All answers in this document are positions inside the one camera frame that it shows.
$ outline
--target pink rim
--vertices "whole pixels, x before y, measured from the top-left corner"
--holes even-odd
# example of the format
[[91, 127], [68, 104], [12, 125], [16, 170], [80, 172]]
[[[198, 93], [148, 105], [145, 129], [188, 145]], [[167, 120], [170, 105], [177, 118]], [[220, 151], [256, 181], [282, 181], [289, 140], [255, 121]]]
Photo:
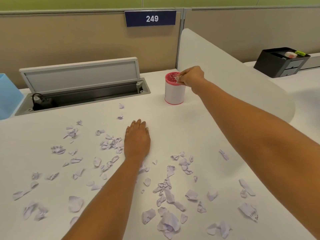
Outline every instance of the pink rim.
[[173, 86], [181, 86], [181, 84], [177, 83], [176, 79], [174, 78], [174, 76], [176, 76], [177, 74], [179, 74], [179, 72], [170, 72], [168, 74], [166, 74], [165, 76], [165, 81], [166, 83], [173, 85]]
[[182, 104], [183, 101], [182, 101], [181, 103], [179, 103], [179, 104], [171, 104], [171, 103], [168, 103], [167, 101], [166, 101], [166, 103], [167, 103], [167, 104], [170, 104], [170, 105], [179, 105], [179, 104]]

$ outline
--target forearm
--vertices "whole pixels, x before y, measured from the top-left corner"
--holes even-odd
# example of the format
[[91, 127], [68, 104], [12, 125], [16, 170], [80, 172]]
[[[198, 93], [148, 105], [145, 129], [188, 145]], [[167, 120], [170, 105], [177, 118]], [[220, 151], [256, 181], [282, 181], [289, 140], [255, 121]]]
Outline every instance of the forearm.
[[320, 146], [285, 121], [208, 81], [194, 90], [264, 185], [320, 239]]
[[85, 208], [63, 240], [121, 240], [142, 160], [126, 158]]

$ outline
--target gray lid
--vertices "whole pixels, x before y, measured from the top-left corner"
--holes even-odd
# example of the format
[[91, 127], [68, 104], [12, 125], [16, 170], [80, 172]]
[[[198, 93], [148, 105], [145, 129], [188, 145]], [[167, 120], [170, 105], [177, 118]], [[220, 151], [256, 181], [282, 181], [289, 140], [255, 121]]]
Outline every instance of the gray lid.
[[32, 93], [50, 94], [140, 81], [136, 57], [19, 70]]

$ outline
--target black desk organizer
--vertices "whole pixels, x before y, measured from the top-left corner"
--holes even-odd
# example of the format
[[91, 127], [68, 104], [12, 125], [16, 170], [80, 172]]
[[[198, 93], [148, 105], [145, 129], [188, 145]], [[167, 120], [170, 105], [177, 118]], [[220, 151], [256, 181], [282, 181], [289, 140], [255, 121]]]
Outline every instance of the black desk organizer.
[[271, 78], [296, 74], [310, 58], [310, 55], [288, 58], [286, 52], [295, 52], [288, 47], [262, 50], [254, 68]]

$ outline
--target person's left hand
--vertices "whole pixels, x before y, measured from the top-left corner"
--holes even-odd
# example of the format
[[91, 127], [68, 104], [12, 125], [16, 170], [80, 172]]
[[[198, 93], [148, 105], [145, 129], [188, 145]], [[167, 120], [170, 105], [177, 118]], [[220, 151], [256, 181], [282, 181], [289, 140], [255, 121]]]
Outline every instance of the person's left hand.
[[150, 150], [149, 128], [146, 128], [146, 122], [141, 123], [141, 119], [132, 121], [127, 127], [124, 138], [124, 155], [125, 158], [134, 158], [144, 160]]

